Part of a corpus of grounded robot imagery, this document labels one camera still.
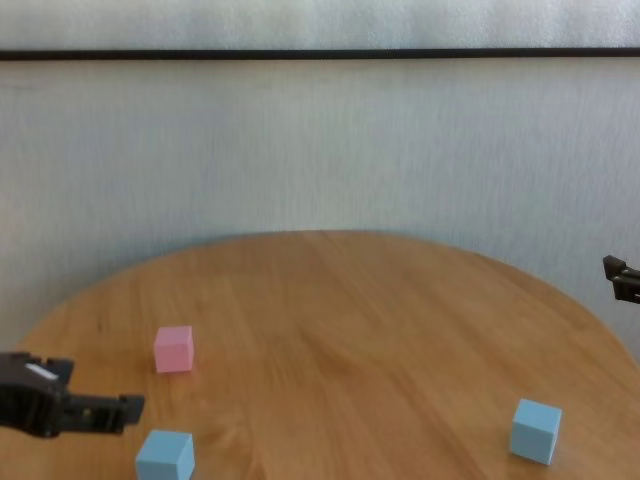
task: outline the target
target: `wood grain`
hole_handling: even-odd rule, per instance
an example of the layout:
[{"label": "wood grain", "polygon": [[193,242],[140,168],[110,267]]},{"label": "wood grain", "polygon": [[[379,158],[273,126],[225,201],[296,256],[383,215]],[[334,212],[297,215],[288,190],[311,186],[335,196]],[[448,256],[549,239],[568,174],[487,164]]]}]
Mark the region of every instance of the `wood grain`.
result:
[{"label": "wood grain", "polygon": [[[193,325],[193,372],[154,373],[164,325]],[[640,478],[640,372],[609,330],[514,268],[413,239],[194,248],[69,300],[21,348],[147,408],[121,437],[0,431],[1,479],[133,479],[153,428],[194,434],[194,480]],[[508,453],[522,397],[564,410],[551,467]]]}]

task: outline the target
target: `pink cube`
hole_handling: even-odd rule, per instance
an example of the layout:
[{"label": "pink cube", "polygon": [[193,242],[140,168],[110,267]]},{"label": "pink cube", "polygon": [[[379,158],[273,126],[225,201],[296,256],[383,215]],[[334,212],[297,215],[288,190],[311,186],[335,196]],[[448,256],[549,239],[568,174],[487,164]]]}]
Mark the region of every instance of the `pink cube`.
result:
[{"label": "pink cube", "polygon": [[158,373],[188,372],[193,367],[191,327],[162,327],[153,344]]}]

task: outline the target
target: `cube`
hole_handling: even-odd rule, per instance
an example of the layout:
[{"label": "cube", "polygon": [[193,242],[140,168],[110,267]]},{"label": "cube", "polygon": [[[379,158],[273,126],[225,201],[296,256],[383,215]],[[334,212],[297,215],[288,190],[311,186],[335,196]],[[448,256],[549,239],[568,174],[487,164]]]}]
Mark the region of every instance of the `cube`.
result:
[{"label": "cube", "polygon": [[136,457],[138,480],[188,480],[195,468],[190,433],[153,430]]},{"label": "cube", "polygon": [[511,453],[551,465],[562,410],[531,400],[520,400],[513,417]]},{"label": "cube", "polygon": [[193,367],[191,327],[162,327],[153,345],[158,373],[188,372]]}]

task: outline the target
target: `white wall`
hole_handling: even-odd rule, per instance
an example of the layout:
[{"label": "white wall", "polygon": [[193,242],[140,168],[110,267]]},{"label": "white wall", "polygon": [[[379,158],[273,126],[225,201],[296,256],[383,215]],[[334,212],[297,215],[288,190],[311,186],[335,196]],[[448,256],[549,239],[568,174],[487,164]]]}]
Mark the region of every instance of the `white wall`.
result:
[{"label": "white wall", "polygon": [[640,357],[640,59],[0,64],[0,346],[141,259],[367,228],[559,286]]}]

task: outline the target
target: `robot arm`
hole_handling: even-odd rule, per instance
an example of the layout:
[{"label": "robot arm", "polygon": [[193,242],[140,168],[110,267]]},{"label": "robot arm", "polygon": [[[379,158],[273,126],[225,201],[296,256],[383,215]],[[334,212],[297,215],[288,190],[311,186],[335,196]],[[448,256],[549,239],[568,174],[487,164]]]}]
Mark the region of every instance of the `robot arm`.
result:
[{"label": "robot arm", "polygon": [[613,255],[604,257],[603,263],[607,280],[613,284],[616,300],[640,303],[640,270],[629,268]]},{"label": "robot arm", "polygon": [[0,353],[0,426],[53,438],[61,432],[120,434],[139,422],[143,396],[72,395],[72,373],[70,360]]}]

